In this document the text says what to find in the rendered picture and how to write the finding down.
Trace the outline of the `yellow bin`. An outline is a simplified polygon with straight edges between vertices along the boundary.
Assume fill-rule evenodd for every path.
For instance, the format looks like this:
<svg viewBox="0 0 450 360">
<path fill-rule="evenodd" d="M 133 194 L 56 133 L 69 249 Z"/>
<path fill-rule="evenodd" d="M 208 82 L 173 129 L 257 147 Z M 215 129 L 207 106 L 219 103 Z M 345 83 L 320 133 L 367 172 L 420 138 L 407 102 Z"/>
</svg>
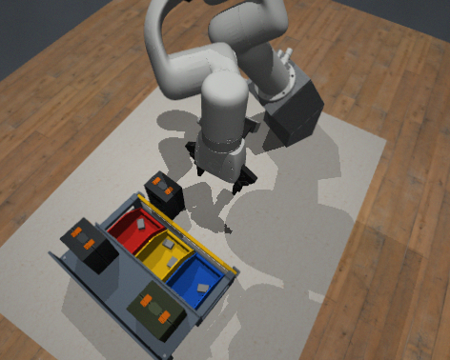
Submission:
<svg viewBox="0 0 450 360">
<path fill-rule="evenodd" d="M 174 242 L 174 246 L 171 250 L 162 245 L 165 238 Z M 165 283 L 175 270 L 192 255 L 194 255 L 194 253 L 187 244 L 171 231 L 164 230 L 154 236 L 135 257 L 144 263 Z M 169 268 L 166 264 L 168 264 L 172 256 L 178 260 L 171 268 Z"/>
</svg>

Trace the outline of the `dark grey shelf rack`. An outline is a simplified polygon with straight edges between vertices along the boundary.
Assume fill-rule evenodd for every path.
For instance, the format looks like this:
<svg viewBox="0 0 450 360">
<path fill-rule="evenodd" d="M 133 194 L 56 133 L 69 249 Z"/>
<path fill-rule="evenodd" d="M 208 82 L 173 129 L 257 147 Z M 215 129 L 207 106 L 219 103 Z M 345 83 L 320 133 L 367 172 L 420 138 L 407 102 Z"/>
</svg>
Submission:
<svg viewBox="0 0 450 360">
<path fill-rule="evenodd" d="M 65 252 L 60 258 L 52 254 L 50 251 L 49 255 L 154 360 L 173 360 L 174 358 L 171 358 L 171 355 L 179 344 L 191 331 L 194 325 L 199 326 L 203 322 L 223 294 L 233 284 L 235 278 L 237 278 L 240 274 L 240 271 L 233 266 L 233 270 L 237 272 L 235 275 L 230 270 L 225 273 L 218 268 L 199 251 L 193 248 L 179 235 L 146 210 L 142 206 L 141 200 L 139 199 L 139 196 L 137 196 L 138 194 L 145 198 L 145 194 L 138 191 L 137 193 L 134 193 L 127 201 L 125 201 L 115 212 L 113 212 L 101 225 L 95 222 L 95 227 L 108 238 L 108 240 L 119 252 L 119 255 L 100 274 L 97 274 L 91 270 L 77 256 L 75 256 L 71 250 Z M 201 255 L 225 275 L 198 308 L 198 310 L 195 310 L 192 306 L 190 306 L 182 297 L 166 285 L 140 260 L 132 255 L 123 245 L 121 245 L 107 232 L 107 229 L 109 229 L 132 206 L 134 206 L 134 209 L 132 210 L 136 210 L 138 208 L 143 209 L 163 227 L 165 227 L 165 230 L 171 231 L 192 250 L 194 250 L 194 254 L 198 253 Z M 79 282 L 80 280 L 76 276 L 84 282 L 86 287 Z M 187 313 L 185 319 L 165 343 L 158 340 L 127 311 L 127 307 L 133 299 L 136 298 L 152 280 L 154 280 L 156 284 L 171 295 L 171 297 L 179 303 Z M 120 320 L 123 321 L 128 327 Z"/>
</svg>

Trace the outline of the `yellow bar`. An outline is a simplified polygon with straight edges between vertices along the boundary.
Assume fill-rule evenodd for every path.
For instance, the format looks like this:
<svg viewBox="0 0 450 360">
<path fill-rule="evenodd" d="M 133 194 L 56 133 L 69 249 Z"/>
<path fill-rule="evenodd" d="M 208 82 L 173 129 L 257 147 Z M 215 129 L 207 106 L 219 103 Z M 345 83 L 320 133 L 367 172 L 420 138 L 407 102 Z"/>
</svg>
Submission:
<svg viewBox="0 0 450 360">
<path fill-rule="evenodd" d="M 171 220 L 168 216 L 166 216 L 163 212 L 157 209 L 154 205 L 152 205 L 149 201 L 147 201 L 143 196 L 138 194 L 139 199 L 145 203 L 149 208 L 155 211 L 158 215 L 160 215 L 164 220 L 166 220 L 169 224 L 171 224 L 174 228 L 180 231 L 184 236 L 186 236 L 189 240 L 191 240 L 194 244 L 196 244 L 199 248 L 205 251 L 208 255 L 210 255 L 217 263 L 219 263 L 226 270 L 232 271 L 234 274 L 237 274 L 235 270 L 233 270 L 230 266 L 228 266 L 225 262 L 223 262 L 220 258 L 218 258 L 215 254 L 213 254 L 210 250 L 204 247 L 201 243 L 199 243 L 196 239 L 194 239 L 188 232 L 184 229 L 180 228 L 173 220 Z"/>
</svg>

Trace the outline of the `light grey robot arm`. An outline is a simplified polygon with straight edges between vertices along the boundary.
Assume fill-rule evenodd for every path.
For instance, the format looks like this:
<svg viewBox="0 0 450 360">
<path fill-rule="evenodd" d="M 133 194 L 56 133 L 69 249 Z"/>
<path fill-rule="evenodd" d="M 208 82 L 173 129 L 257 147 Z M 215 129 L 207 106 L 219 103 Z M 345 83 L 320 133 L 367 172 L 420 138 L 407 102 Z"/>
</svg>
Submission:
<svg viewBox="0 0 450 360">
<path fill-rule="evenodd" d="M 288 29 L 284 2 L 245 0 L 231 6 L 211 20 L 212 44 L 167 54 L 162 23 L 182 1 L 152 0 L 146 13 L 144 39 L 156 82 L 170 100 L 201 94 L 201 117 L 196 123 L 204 144 L 216 152 L 235 150 L 261 124 L 246 116 L 249 88 L 238 67 L 265 101 L 281 100 L 296 83 L 296 72 L 289 64 L 293 50 L 288 48 L 281 57 L 282 50 L 276 54 L 266 43 Z"/>
</svg>

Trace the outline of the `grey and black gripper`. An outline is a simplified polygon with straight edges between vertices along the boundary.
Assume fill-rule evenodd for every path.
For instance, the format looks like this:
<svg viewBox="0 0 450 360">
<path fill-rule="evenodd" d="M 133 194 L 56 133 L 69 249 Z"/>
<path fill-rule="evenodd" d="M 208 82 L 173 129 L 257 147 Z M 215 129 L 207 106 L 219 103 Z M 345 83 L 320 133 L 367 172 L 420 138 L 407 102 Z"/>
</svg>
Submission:
<svg viewBox="0 0 450 360">
<path fill-rule="evenodd" d="M 257 176 L 245 166 L 246 146 L 243 138 L 235 150 L 216 152 L 204 144 L 200 130 L 196 142 L 188 142 L 186 149 L 194 159 L 198 176 L 207 171 L 225 182 L 234 184 L 233 195 L 240 192 L 243 186 L 249 186 L 257 180 Z"/>
</svg>

